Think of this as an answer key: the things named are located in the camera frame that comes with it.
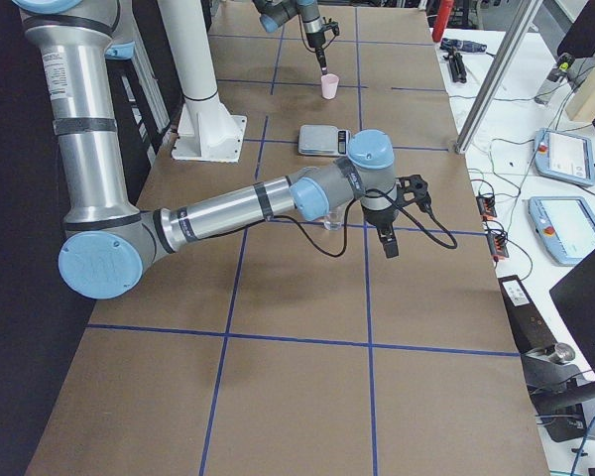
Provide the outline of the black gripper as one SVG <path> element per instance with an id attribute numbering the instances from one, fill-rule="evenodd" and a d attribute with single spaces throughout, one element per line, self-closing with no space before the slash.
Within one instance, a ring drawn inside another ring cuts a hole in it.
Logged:
<path id="1" fill-rule="evenodd" d="M 398 242 L 393 228 L 399 211 L 384 197 L 364 198 L 365 220 L 378 229 L 378 237 L 387 259 L 398 256 Z"/>
<path id="2" fill-rule="evenodd" d="M 303 21 L 302 26 L 306 33 L 308 45 L 315 50 L 315 56 L 321 71 L 321 75 L 327 75 L 327 61 L 324 49 L 327 42 L 325 34 L 331 31 L 334 37 L 339 35 L 339 25 L 332 19 L 326 20 L 324 17 Z"/>

